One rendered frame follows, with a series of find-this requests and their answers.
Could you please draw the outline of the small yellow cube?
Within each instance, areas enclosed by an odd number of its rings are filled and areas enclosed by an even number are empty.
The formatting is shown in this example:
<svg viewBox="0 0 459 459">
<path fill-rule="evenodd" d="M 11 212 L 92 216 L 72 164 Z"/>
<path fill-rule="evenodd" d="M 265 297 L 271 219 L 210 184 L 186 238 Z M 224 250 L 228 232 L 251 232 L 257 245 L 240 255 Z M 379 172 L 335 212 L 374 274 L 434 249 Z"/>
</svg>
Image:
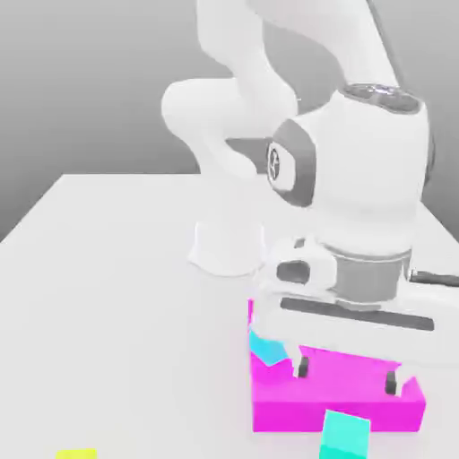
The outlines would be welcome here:
<svg viewBox="0 0 459 459">
<path fill-rule="evenodd" d="M 64 449 L 56 452 L 55 459 L 98 459 L 95 448 Z"/>
</svg>

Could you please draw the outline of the large magenta box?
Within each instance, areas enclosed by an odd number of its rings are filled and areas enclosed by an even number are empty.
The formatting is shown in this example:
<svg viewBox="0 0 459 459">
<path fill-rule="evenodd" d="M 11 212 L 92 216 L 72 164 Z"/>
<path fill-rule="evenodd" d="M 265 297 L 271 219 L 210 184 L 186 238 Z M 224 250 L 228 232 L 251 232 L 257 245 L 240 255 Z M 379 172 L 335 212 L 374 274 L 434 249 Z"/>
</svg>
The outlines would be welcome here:
<svg viewBox="0 0 459 459">
<path fill-rule="evenodd" d="M 370 420 L 375 432 L 417 432 L 426 399 L 415 378 L 401 397 L 385 393 L 392 361 L 303 347 L 306 378 L 292 375 L 290 359 L 267 367 L 250 352 L 254 432 L 319 432 L 327 410 Z"/>
</svg>

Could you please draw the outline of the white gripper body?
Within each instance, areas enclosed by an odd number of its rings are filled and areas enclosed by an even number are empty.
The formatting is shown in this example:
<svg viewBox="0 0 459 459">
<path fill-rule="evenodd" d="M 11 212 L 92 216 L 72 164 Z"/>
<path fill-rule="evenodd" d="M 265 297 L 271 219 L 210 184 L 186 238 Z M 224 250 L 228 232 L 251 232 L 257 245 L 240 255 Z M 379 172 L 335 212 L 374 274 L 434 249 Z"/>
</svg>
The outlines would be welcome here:
<svg viewBox="0 0 459 459">
<path fill-rule="evenodd" d="M 432 331 L 315 315 L 281 307 L 259 294 L 251 326 L 270 340 L 413 366 L 459 366 L 459 289 L 405 283 L 391 310 L 434 321 Z"/>
</svg>

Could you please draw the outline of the small turquoise cube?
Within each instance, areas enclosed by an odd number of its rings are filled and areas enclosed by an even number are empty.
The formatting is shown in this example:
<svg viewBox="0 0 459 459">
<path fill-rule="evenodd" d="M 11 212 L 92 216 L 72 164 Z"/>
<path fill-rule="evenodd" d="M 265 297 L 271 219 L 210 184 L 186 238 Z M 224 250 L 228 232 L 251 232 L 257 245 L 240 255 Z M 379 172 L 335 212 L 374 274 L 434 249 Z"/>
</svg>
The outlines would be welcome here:
<svg viewBox="0 0 459 459">
<path fill-rule="evenodd" d="M 318 459 L 368 459 L 370 420 L 325 412 Z"/>
</svg>

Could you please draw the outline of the small cyan cube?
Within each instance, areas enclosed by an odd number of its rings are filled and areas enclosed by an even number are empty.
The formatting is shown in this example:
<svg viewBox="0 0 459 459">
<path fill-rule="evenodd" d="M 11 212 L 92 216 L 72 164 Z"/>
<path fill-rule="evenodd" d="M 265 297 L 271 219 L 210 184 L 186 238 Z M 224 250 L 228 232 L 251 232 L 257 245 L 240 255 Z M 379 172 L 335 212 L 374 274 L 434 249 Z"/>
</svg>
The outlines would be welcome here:
<svg viewBox="0 0 459 459">
<path fill-rule="evenodd" d="M 248 340 L 250 351 L 267 367 L 272 367 L 289 358 L 282 342 L 262 338 L 253 330 L 249 331 Z"/>
</svg>

